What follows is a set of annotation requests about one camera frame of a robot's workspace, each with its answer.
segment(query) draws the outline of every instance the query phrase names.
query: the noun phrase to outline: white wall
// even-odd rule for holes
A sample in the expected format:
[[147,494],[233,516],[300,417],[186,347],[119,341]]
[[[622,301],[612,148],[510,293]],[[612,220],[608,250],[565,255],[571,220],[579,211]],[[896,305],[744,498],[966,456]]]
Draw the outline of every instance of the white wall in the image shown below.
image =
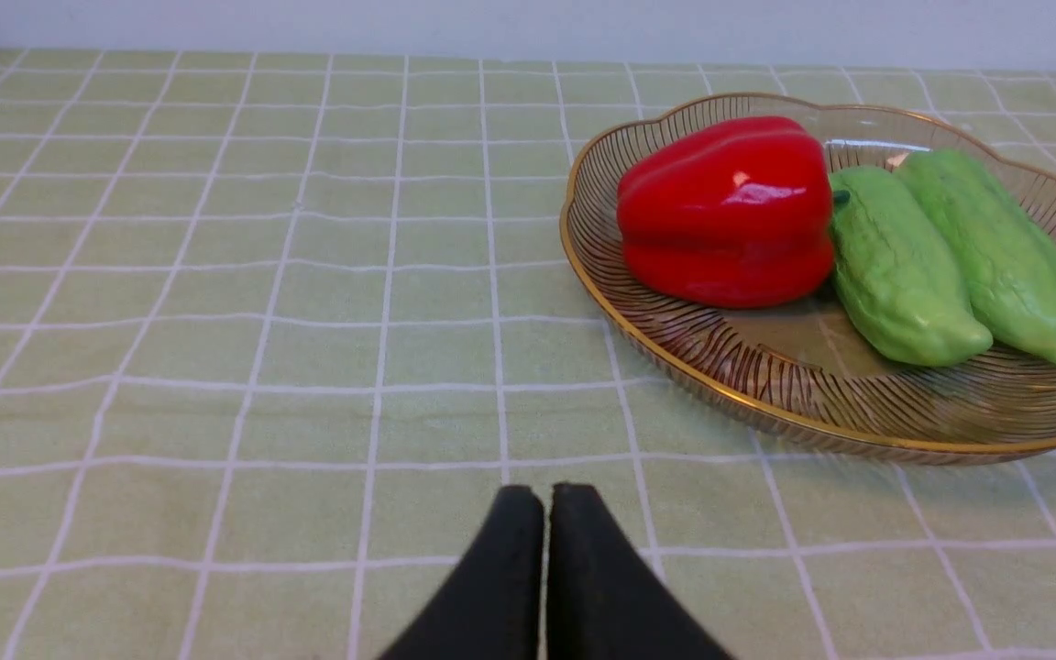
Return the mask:
[[1056,70],[1056,0],[0,0],[0,45]]

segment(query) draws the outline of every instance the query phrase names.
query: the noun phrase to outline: bowl rim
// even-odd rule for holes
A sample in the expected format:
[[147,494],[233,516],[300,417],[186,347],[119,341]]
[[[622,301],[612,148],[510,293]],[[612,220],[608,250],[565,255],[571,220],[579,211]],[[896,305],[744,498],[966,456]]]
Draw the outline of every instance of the bowl rim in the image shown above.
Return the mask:
[[1020,164],[1013,162],[1013,159],[1005,158],[1004,156],[997,153],[988,145],[985,145],[981,139],[977,139],[975,136],[965,133],[965,131],[957,129],[955,126],[950,126],[946,121],[938,120],[938,118],[926,116],[921,113],[910,112],[910,110],[905,110],[901,108],[889,108],[889,106],[876,106],[869,103],[835,103],[835,105],[822,105],[812,103],[812,101],[797,99],[793,96],[787,96],[782,94],[771,94],[766,92],[733,92],[725,94],[710,94],[706,96],[700,96],[698,99],[692,99],[685,103],[680,103],[674,108],[666,110],[661,115],[653,118],[642,118],[641,120],[624,121],[623,124],[608,127],[608,129],[602,130],[601,133],[590,138],[589,142],[584,145],[579,151],[578,155],[573,158],[573,166],[569,168],[568,183],[566,183],[565,202],[561,206],[560,213],[560,232],[561,232],[561,245],[565,249],[566,259],[569,260],[569,266],[573,268],[576,276],[581,281],[586,293],[592,297],[592,300],[598,303],[602,313],[610,319],[610,321],[619,327],[619,331],[629,335],[642,344],[646,351],[650,354],[657,356],[658,359],[663,360],[664,363],[668,364],[671,367],[676,369],[676,371],[682,373],[683,376],[687,377],[693,381],[697,381],[703,388],[712,390],[712,392],[718,394],[718,396],[725,397],[737,404],[742,406],[747,409],[754,410],[756,413],[766,414],[767,416],[775,417],[780,419],[780,421],[787,421],[792,423],[793,427],[800,428],[803,430],[809,430],[813,432],[821,432],[821,434],[833,435],[843,440],[853,441],[864,444],[865,446],[880,447],[880,448],[900,448],[900,450],[923,452],[923,454],[944,454],[944,455],[1037,455],[1043,454],[1046,451],[1056,449],[1056,437],[1043,440],[1030,440],[1020,442],[1001,442],[1001,444],[973,444],[973,442],[959,442],[959,441],[942,441],[942,440],[925,440],[919,438],[901,438],[892,437],[892,435],[883,434],[864,434],[862,431],[856,431],[853,429],[846,429],[843,427],[834,426],[834,423],[829,423],[826,421],[821,421],[817,419],[812,419],[803,416],[803,414],[792,413],[792,411],[780,409],[776,406],[771,406],[766,401],[761,401],[747,394],[738,392],[720,383],[719,380],[713,379],[708,376],[706,373],[700,372],[698,369],[693,367],[680,359],[678,356],[671,354],[670,351],[664,350],[661,345],[658,345],[654,339],[642,333],[636,325],[630,323],[627,318],[625,318],[619,309],[617,309],[605,296],[602,295],[598,285],[592,281],[589,272],[581,263],[581,260],[576,253],[573,247],[573,242],[569,238],[569,225],[570,219],[569,213],[573,208],[573,202],[576,201],[576,185],[578,184],[578,172],[581,166],[586,162],[589,151],[598,146],[598,143],[609,137],[610,135],[617,133],[617,131],[633,129],[634,127],[640,126],[654,126],[666,121],[673,115],[683,112],[687,108],[693,108],[693,106],[698,106],[700,103],[705,103],[709,100],[724,100],[724,99],[769,99],[769,100],[782,100],[789,103],[795,103],[796,106],[802,106],[802,108],[810,108],[817,110],[817,112],[833,112],[833,110],[874,110],[874,112],[895,114],[902,116],[908,116],[917,118],[917,120],[927,121],[940,129],[950,131],[950,133],[956,134],[957,137],[965,139],[965,142],[972,143],[972,145],[983,150],[985,154],[989,157],[997,159],[998,163],[1004,164],[1004,166],[1015,167],[1025,171],[1034,172],[1040,176],[1051,178],[1056,181],[1056,174],[1051,171],[1044,171],[1038,167],[1030,166],[1030,164]]

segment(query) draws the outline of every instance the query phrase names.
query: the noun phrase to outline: plastic vegetable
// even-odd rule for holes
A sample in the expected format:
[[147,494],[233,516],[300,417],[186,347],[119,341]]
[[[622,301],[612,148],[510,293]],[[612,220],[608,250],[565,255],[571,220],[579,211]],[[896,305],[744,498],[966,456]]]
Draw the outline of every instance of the plastic vegetable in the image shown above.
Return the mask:
[[851,324],[881,355],[951,366],[993,345],[973,317],[956,257],[905,185],[871,166],[830,175],[850,202],[834,212],[834,289]]
[[625,266],[646,287],[721,308],[808,296],[833,267],[826,169],[821,143],[782,116],[677,139],[617,188]]
[[917,151],[895,176],[951,247],[976,318],[998,341],[1056,364],[1053,239],[962,151]]

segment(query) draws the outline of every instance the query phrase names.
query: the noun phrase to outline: bell pepper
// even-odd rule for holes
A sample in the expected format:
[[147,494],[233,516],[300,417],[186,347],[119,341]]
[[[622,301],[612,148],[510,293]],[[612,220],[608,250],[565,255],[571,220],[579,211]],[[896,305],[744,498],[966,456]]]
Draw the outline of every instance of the bell pepper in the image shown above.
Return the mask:
[[824,149],[782,116],[720,121],[629,168],[617,187],[625,266],[666,296],[730,309],[804,298],[833,268]]

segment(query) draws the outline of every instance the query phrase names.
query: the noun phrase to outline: fruit bowl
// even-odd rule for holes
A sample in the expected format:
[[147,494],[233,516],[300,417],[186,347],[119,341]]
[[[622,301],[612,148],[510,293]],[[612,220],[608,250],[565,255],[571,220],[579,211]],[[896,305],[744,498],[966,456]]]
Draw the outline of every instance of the fruit bowl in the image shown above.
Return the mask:
[[1056,449],[1056,366],[1001,343],[967,363],[918,367],[881,357],[829,284],[795,303],[734,312],[646,288],[625,267],[616,222],[623,172],[667,143],[733,117],[780,115],[825,147],[830,170],[892,168],[910,151],[955,148],[993,172],[1056,242],[1056,176],[1002,158],[926,116],[817,106],[768,94],[708,96],[614,127],[576,158],[561,242],[581,284],[638,351],[722,413],[823,451],[981,465]]

